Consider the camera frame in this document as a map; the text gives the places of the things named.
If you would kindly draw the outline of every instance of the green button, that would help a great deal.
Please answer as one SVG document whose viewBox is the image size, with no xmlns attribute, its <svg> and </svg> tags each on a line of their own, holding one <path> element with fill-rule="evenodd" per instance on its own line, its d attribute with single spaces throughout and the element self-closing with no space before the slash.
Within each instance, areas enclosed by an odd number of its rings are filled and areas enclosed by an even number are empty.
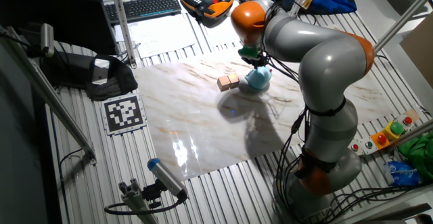
<svg viewBox="0 0 433 224">
<path fill-rule="evenodd" d="M 404 131 L 404 129 L 403 129 L 403 125 L 402 125 L 401 123 L 399 123 L 399 122 L 393 122 L 393 123 L 391 124 L 391 132 L 393 132 L 393 133 L 399 135 L 399 134 L 401 134 L 403 131 Z"/>
<path fill-rule="evenodd" d="M 257 59 L 260 51 L 257 48 L 243 47 L 237 51 L 243 58 Z"/>
</svg>

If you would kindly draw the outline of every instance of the green cloth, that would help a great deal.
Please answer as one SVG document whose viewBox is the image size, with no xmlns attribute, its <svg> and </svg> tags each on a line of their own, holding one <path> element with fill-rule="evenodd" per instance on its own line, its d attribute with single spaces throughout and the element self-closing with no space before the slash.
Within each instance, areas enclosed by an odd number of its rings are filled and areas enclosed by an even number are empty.
<svg viewBox="0 0 433 224">
<path fill-rule="evenodd" d="M 398 147 L 426 181 L 433 180 L 433 132 L 420 135 Z"/>
</svg>

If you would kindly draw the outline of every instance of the black keyboard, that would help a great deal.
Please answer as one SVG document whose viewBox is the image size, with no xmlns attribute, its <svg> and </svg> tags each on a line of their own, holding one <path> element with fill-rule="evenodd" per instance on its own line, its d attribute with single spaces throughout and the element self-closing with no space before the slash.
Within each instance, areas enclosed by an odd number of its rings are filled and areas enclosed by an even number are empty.
<svg viewBox="0 0 433 224">
<path fill-rule="evenodd" d="M 128 21 L 140 21 L 181 13 L 177 0 L 134 0 L 123 3 Z M 114 4 L 106 5 L 111 24 L 118 24 L 119 17 Z"/>
</svg>

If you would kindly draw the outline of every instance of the monitor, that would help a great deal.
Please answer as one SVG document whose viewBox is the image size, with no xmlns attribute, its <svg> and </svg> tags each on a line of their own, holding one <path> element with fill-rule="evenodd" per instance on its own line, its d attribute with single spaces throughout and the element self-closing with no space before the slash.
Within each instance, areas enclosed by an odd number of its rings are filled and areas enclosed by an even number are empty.
<svg viewBox="0 0 433 224">
<path fill-rule="evenodd" d="M 50 24 L 54 39 L 105 55 L 118 54 L 102 0 L 0 0 L 0 25 Z"/>
</svg>

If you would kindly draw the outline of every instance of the white marble board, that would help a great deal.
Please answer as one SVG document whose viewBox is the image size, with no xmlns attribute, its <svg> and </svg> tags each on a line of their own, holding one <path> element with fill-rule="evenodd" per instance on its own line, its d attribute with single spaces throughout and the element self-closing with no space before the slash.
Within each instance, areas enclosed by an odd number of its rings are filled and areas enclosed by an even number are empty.
<svg viewBox="0 0 433 224">
<path fill-rule="evenodd" d="M 156 155 L 180 180 L 274 152 L 288 138 L 304 108 L 299 86 L 274 70 L 269 88 L 257 93 L 244 79 L 251 69 L 237 51 L 224 51 L 134 71 Z M 221 93 L 217 78 L 234 72 L 240 87 Z M 344 94 L 359 123 L 392 113 L 369 75 Z"/>
</svg>

